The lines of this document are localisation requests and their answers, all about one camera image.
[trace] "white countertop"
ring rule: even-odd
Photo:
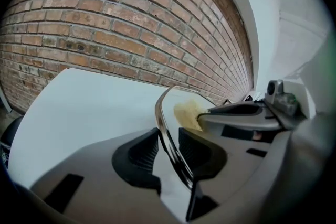
[[[9,156],[12,180],[30,188],[44,173],[86,145],[156,127],[154,106],[165,90],[166,87],[148,83],[65,69],[43,89],[17,130]],[[167,95],[162,107],[176,145],[179,124],[173,108],[189,99],[205,109],[214,106],[194,93],[174,89]],[[183,219],[190,197],[161,143],[159,146],[153,174],[162,182],[161,199]],[[165,184],[179,186],[173,191]],[[176,206],[177,201],[184,205]]]

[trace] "yellow sponge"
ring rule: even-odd
[[[197,121],[201,113],[205,113],[205,109],[202,109],[195,100],[189,100],[174,107],[174,115],[182,128],[202,131]]]

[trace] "black slot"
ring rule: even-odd
[[[252,140],[253,133],[254,131],[251,130],[243,130],[225,125],[222,131],[222,136],[240,140]]]
[[[84,177],[67,174],[66,177],[44,199],[47,205],[63,213]]]
[[[249,154],[252,154],[252,155],[262,157],[262,158],[264,158],[267,154],[267,151],[261,151],[261,150],[255,149],[255,148],[249,148],[246,152],[249,153]]]
[[[257,115],[262,112],[262,108],[254,104],[238,104],[210,109],[210,113],[223,113],[231,115]]]

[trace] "brick wall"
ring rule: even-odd
[[[253,87],[232,0],[12,0],[0,28],[0,82],[27,110],[64,68],[199,90],[217,103]]]

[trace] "chrome rail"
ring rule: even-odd
[[[161,144],[163,146],[163,149],[164,149],[164,151],[166,151],[166,153],[169,157],[169,160],[174,167],[174,170],[176,171],[177,175],[179,176],[179,178],[181,179],[183,184],[188,189],[191,190],[192,187],[193,187],[193,180],[194,180],[193,173],[192,173],[191,169],[189,168],[187,162],[183,158],[181,152],[176,148],[176,146],[174,144],[174,141],[173,141],[173,139],[172,139],[172,137],[169,133],[169,130],[167,128],[167,123],[166,123],[166,120],[164,118],[163,111],[162,111],[163,99],[168,94],[168,92],[172,89],[178,89],[178,90],[183,90],[183,91],[187,91],[187,92],[197,93],[198,95],[202,96],[203,98],[205,98],[206,100],[208,100],[212,104],[214,104],[214,103],[211,100],[209,100],[207,97],[203,96],[202,94],[200,94],[199,92],[197,92],[195,90],[187,89],[187,88],[180,87],[180,86],[173,86],[173,87],[167,89],[159,97],[159,99],[157,100],[157,102],[155,104],[155,118],[156,118],[157,126],[160,130],[159,137],[160,137],[160,141],[161,141]]]

